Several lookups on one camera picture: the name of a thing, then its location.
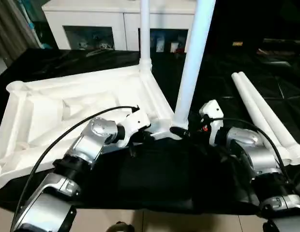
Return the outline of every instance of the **white cylinder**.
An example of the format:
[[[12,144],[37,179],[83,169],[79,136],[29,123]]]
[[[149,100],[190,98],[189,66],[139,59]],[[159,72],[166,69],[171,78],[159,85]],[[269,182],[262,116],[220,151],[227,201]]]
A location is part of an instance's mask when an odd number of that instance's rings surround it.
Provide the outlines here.
[[[188,115],[192,103],[200,64],[202,62],[215,0],[197,0],[188,53],[185,58],[176,110],[172,124],[188,128]]]
[[[150,11],[149,0],[140,1],[140,68],[150,69]]]
[[[295,141],[293,136],[286,129],[286,127],[283,125],[283,123],[277,117],[277,115],[273,112],[270,106],[266,103],[266,101],[263,99],[260,93],[256,90],[256,88],[247,78],[247,76],[243,72],[240,72],[239,75],[241,77],[241,80],[249,90],[251,97],[260,109],[262,115],[269,124],[271,130],[274,132],[282,146],[284,146],[289,151],[292,159],[291,164],[300,164],[300,145]]]
[[[251,97],[249,91],[247,90],[246,85],[242,82],[239,74],[233,73],[232,79],[234,81],[234,84],[235,84],[240,96],[241,96],[241,99],[242,99],[244,105],[247,108],[247,111],[248,111],[253,123],[260,129],[262,129],[273,141],[273,143],[275,144],[275,146],[277,147],[277,149],[280,153],[280,156],[281,156],[281,159],[283,160],[284,165],[290,164],[291,158],[290,158],[289,152],[284,147],[282,147],[281,144],[279,143],[277,137],[271,130],[269,124],[267,123],[266,119],[263,117],[261,111],[259,110],[255,101]],[[262,135],[262,139],[263,139],[263,143],[264,143],[265,147],[269,150],[272,150],[270,143],[263,135]]]

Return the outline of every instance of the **curtain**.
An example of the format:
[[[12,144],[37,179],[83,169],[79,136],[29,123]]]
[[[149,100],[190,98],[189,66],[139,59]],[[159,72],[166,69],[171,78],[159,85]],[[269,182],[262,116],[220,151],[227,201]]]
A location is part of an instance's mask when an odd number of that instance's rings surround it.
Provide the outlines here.
[[[38,47],[25,18],[13,0],[0,0],[0,54],[7,67],[26,49]]]

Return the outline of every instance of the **black cable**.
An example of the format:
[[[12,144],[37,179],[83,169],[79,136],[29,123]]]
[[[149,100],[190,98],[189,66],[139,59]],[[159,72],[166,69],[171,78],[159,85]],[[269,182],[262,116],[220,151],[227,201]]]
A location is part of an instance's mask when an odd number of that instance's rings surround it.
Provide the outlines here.
[[[18,201],[18,204],[16,206],[16,209],[15,209],[15,214],[14,214],[14,217],[13,217],[13,221],[11,223],[11,227],[10,227],[10,232],[12,232],[12,229],[13,229],[13,225],[15,224],[15,218],[17,216],[17,214],[19,213],[20,211],[20,208],[21,208],[21,203],[22,203],[22,200],[24,198],[24,195],[27,191],[27,188],[29,186],[29,183],[31,181],[31,179],[33,178],[35,172],[37,171],[37,168],[39,166],[39,164],[42,162],[42,160],[44,159],[44,157],[47,155],[47,153],[62,139],[64,138],[67,134],[69,134],[72,130],[74,130],[75,128],[77,128],[78,126],[80,126],[81,124],[85,123],[86,121],[98,116],[98,115],[101,115],[101,114],[104,114],[106,112],[109,112],[109,111],[112,111],[112,110],[117,110],[117,109],[123,109],[123,108],[129,108],[129,109],[132,109],[132,112],[135,112],[137,110],[139,110],[138,107],[133,107],[133,106],[116,106],[116,107],[112,107],[112,108],[109,108],[109,109],[106,109],[106,110],[103,110],[101,112],[98,112],[96,114],[93,114],[85,119],[83,119],[82,121],[78,122],[77,124],[73,125],[71,128],[69,128],[66,132],[64,132],[59,138],[57,138],[44,152],[43,154],[39,157],[39,159],[37,160],[37,162],[35,163],[35,165],[33,166],[33,169],[32,171],[30,172],[30,175],[28,177],[28,180],[26,181],[25,183],[25,186],[22,190],[22,193],[21,193],[21,196],[19,198],[19,201]]]
[[[257,127],[256,125],[250,123],[250,122],[247,122],[246,120],[242,120],[242,119],[238,119],[238,118],[228,118],[228,117],[219,117],[219,118],[209,118],[207,119],[207,121],[210,121],[210,122],[213,122],[213,121],[218,121],[218,120],[222,120],[222,121],[237,121],[237,122],[241,122],[243,124],[246,124],[248,125],[249,127],[253,128],[254,130],[260,132],[270,143],[272,149],[274,149],[274,152],[276,154],[276,157],[278,159],[278,162],[279,162],[279,167],[282,171],[282,174],[284,175],[285,177],[285,180],[287,183],[290,183],[290,178],[287,174],[287,171],[286,171],[286,168],[285,168],[285,165],[281,159],[281,156],[280,156],[280,153],[278,151],[278,149],[276,148],[275,144],[273,143],[273,141],[270,139],[270,137],[262,130],[260,129],[259,127]]]

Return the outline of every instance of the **white tube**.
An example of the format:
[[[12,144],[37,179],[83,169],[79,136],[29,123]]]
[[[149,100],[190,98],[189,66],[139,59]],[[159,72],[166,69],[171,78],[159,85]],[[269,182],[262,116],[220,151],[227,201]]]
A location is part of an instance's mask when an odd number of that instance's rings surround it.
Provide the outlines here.
[[[255,101],[251,97],[249,91],[247,90],[246,85],[242,82],[241,77],[238,75],[238,73],[233,73],[232,79],[233,79],[234,84],[242,98],[244,105],[247,108],[247,111],[248,111],[253,123],[260,129],[262,129],[273,141],[273,143],[275,144],[275,146],[277,147],[277,149],[280,153],[280,156],[281,156],[281,159],[283,160],[284,165],[286,166],[286,165],[290,164],[291,159],[289,157],[289,152],[284,147],[282,147],[281,144],[279,143],[277,137],[271,130],[269,124],[267,123],[266,119],[263,117],[261,111],[259,110]],[[263,143],[264,143],[265,147],[272,151],[272,147],[271,147],[270,143],[268,142],[268,140],[264,136],[262,136],[262,138],[263,138]]]
[[[250,82],[247,76],[243,73],[239,73],[241,80],[246,85],[253,100],[257,104],[267,123],[271,127],[279,142],[284,146],[291,155],[291,165],[300,164],[300,144],[298,144],[286,127],[282,124],[277,115],[272,111],[270,106],[266,103],[263,97],[256,90],[254,85]]]
[[[188,115],[192,103],[200,64],[202,62],[215,0],[197,0],[188,53],[185,58],[177,106],[172,124],[188,128]]]
[[[140,1],[140,61],[141,70],[151,69],[149,0]]]

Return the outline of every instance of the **black table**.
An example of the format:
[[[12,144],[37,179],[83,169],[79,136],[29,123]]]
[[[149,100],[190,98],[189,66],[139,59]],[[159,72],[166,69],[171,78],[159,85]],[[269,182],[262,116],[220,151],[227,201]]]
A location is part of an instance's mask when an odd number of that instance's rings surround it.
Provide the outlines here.
[[[174,110],[185,55],[156,53],[151,58],[153,75]],[[288,61],[290,65],[278,66],[270,61]],[[8,100],[5,87],[12,81],[41,80],[138,62],[138,52],[27,50],[0,76],[0,122]],[[226,117],[250,121],[231,80],[231,74],[240,71],[246,73],[300,143],[300,57],[205,55],[191,111],[198,112],[205,102],[216,99]],[[128,150],[101,155],[81,199],[74,202],[77,207],[147,208],[192,214],[246,215],[258,211],[256,196],[242,180],[242,170],[223,159],[219,148],[197,148],[185,141],[163,139],[136,150],[136,158],[131,158]],[[27,197],[49,171],[36,174]],[[300,191],[300,165],[288,166],[288,172]],[[0,207],[15,209],[26,179],[11,180],[0,189]]]

